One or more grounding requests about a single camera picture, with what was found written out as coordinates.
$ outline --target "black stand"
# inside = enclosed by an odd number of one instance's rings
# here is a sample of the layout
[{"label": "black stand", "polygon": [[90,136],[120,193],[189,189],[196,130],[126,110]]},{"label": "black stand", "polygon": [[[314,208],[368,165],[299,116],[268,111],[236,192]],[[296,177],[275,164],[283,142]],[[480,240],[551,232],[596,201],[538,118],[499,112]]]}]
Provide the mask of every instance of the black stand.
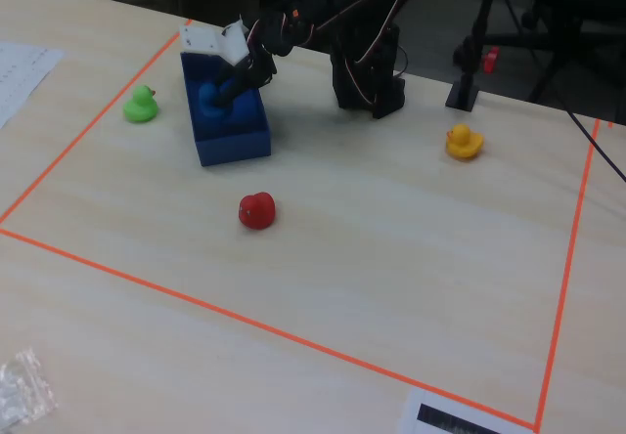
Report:
[{"label": "black stand", "polygon": [[467,36],[463,44],[454,52],[454,64],[463,71],[461,79],[452,85],[446,107],[471,111],[478,95],[478,87],[473,84],[473,75],[480,67],[482,47],[487,32],[487,22],[493,0],[482,0],[480,11],[476,18],[471,35]]},{"label": "black stand", "polygon": [[362,65],[346,57],[340,36],[334,38],[333,87],[342,109],[366,109],[380,119],[404,107],[405,81],[393,74],[399,36],[400,28],[391,24],[375,52]]}]

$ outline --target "green rubber duck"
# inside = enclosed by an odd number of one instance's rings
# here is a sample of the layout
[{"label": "green rubber duck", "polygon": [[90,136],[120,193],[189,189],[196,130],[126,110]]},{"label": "green rubber duck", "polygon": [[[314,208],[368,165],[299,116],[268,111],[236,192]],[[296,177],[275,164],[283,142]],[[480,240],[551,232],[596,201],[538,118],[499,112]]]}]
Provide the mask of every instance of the green rubber duck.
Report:
[{"label": "green rubber duck", "polygon": [[124,114],[131,123],[145,123],[158,113],[154,99],[156,92],[147,85],[140,85],[133,91],[133,98],[124,104]]}]

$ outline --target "floor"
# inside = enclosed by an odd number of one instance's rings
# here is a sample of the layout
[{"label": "floor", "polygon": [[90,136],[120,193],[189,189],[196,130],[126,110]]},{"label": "floor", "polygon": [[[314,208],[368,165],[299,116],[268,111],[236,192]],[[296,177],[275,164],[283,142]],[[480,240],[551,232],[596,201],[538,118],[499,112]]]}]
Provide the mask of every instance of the floor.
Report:
[{"label": "floor", "polygon": [[[454,82],[460,71],[452,65],[454,49],[471,30],[479,0],[411,0],[396,21],[400,40],[409,53],[408,72],[431,79]],[[490,32],[515,32],[511,16],[502,3],[495,3],[489,20]],[[548,54],[540,55],[544,61]],[[607,58],[619,61],[617,52]],[[404,65],[402,55],[397,67]],[[496,70],[480,73],[478,86],[487,92],[525,100],[539,77],[526,50],[502,48]],[[577,113],[612,121],[618,91],[578,65],[567,66],[557,77],[557,87],[570,108]],[[541,104],[561,108],[554,95],[546,93]]]}]

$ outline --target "yellow rubber duck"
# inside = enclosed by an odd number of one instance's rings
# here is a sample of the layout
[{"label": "yellow rubber duck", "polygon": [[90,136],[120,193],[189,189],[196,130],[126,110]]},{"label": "yellow rubber duck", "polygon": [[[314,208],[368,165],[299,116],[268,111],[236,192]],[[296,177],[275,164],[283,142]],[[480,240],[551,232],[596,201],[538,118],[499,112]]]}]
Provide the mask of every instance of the yellow rubber duck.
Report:
[{"label": "yellow rubber duck", "polygon": [[457,124],[448,131],[446,151],[456,158],[472,158],[482,149],[482,134],[472,133],[466,124]]}]

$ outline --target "red rubber duck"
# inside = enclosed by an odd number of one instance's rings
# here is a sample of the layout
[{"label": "red rubber duck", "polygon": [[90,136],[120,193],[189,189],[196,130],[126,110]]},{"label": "red rubber duck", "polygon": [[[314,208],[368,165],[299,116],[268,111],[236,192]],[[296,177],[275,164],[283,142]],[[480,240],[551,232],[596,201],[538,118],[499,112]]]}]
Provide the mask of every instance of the red rubber duck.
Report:
[{"label": "red rubber duck", "polygon": [[246,196],[239,204],[239,220],[251,229],[266,229],[275,218],[276,204],[268,193]]}]

